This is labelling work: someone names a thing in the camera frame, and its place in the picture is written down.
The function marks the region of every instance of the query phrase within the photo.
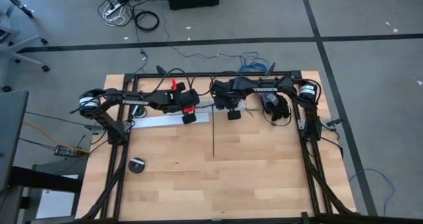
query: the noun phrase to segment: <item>blue cable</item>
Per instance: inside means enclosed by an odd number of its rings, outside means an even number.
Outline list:
[[[395,194],[395,187],[392,184],[392,182],[384,174],[382,174],[381,172],[379,172],[379,171],[377,171],[377,170],[375,170],[373,168],[365,168],[365,169],[361,170],[357,174],[353,175],[348,181],[351,182],[355,177],[357,177],[357,175],[363,173],[364,171],[373,171],[373,172],[376,172],[376,173],[380,174],[389,183],[389,185],[392,188],[392,194],[386,199],[385,203],[383,204],[383,216],[385,217],[386,216],[386,207],[388,205],[389,200],[391,200],[391,198]]]
[[[241,62],[241,67],[239,69],[239,72],[242,72],[244,70],[251,70],[251,69],[255,69],[258,71],[267,71],[267,68],[269,66],[269,61],[267,59],[261,58],[259,57],[260,54],[258,52],[243,52],[241,53],[241,55],[228,55],[228,54],[215,54],[214,56],[205,56],[203,54],[200,53],[195,53],[195,54],[190,54],[190,55],[186,55],[184,53],[182,53],[178,48],[171,46],[170,45],[170,33],[168,32],[168,30],[166,29],[166,23],[167,23],[167,19],[165,17],[165,14],[163,13],[165,6],[163,6],[162,10],[161,10],[161,16],[163,17],[164,23],[163,23],[163,29],[166,32],[167,35],[167,43],[169,45],[170,48],[174,49],[175,51],[178,52],[179,55],[181,55],[182,57],[188,58],[188,57],[202,57],[204,59],[213,59],[213,58],[217,58],[220,56],[225,56],[225,57],[229,57],[229,58],[239,58],[239,61]],[[247,63],[248,58],[252,58],[250,63]]]

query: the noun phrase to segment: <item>white cable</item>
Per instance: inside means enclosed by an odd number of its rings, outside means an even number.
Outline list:
[[[107,16],[106,16],[106,12],[107,12],[109,9],[111,9],[111,8],[110,8],[110,5],[109,5],[109,4],[107,4],[107,5],[104,7],[104,10],[103,10],[103,15],[102,15],[103,20],[104,20],[104,23],[106,23],[108,26],[118,26],[118,25],[123,24],[123,23],[126,21],[126,18],[124,17],[124,14],[126,13],[126,9],[125,9],[125,6],[124,6],[124,5],[122,5],[122,6],[120,7],[120,10],[119,10],[119,14],[118,14],[118,16],[115,16],[115,17],[113,17],[113,18],[111,18],[111,19],[108,19],[108,18],[107,18]],[[123,19],[123,20],[122,20],[121,22],[119,22],[118,24],[111,24],[111,22],[114,22],[114,21],[119,20],[119,19]]]

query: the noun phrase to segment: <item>round black puck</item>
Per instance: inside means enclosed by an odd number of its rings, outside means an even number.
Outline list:
[[[141,173],[145,168],[145,162],[140,158],[132,158],[128,164],[128,168],[136,174]]]

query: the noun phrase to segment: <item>yellow cable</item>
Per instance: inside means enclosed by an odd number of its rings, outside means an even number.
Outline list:
[[[65,145],[63,143],[60,143],[60,142],[57,142],[57,141],[53,140],[53,138],[51,138],[46,132],[43,131],[43,129],[39,128],[38,126],[32,125],[32,124],[30,124],[28,122],[25,122],[25,121],[24,121],[24,124],[27,125],[27,126],[29,126],[29,127],[31,127],[31,128],[33,128],[33,129],[35,129],[35,130],[37,130],[37,131],[39,131],[47,139],[49,139],[51,142],[55,143],[56,145],[61,145],[62,147],[66,147],[66,148],[69,148],[69,149],[75,149],[77,151],[88,153],[88,154],[90,153],[87,150],[84,150],[84,149],[81,149],[81,148],[78,148],[78,147],[73,147],[73,146],[70,146],[70,145]]]

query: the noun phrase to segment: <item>wooden table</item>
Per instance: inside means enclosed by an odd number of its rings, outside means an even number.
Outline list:
[[[302,75],[321,81],[316,71],[302,71]],[[123,78],[108,75],[104,88],[121,89]],[[140,79],[138,90],[152,91],[159,80]],[[186,83],[183,78],[178,81]],[[203,93],[209,83],[208,77],[198,77],[194,88]],[[160,89],[170,86],[171,80],[166,79]],[[120,220],[299,217],[303,211],[313,215],[295,118],[286,127],[271,126],[262,117],[257,94],[247,97],[247,108],[259,110],[251,112],[253,117],[243,111],[235,121],[228,121],[226,112],[214,113],[214,156],[212,122],[133,129],[128,160],[139,157],[147,164],[140,174],[126,169]],[[160,111],[147,110],[149,117],[162,116]],[[117,111],[115,106],[108,113],[116,117]],[[324,93],[318,113],[330,118]],[[328,130],[322,136],[336,141]],[[355,210],[339,149],[327,141],[320,141],[319,147],[328,185],[346,207]],[[102,192],[110,152],[111,146],[104,145],[89,157],[77,217],[86,214]],[[110,196],[109,215],[114,195],[115,191]]]

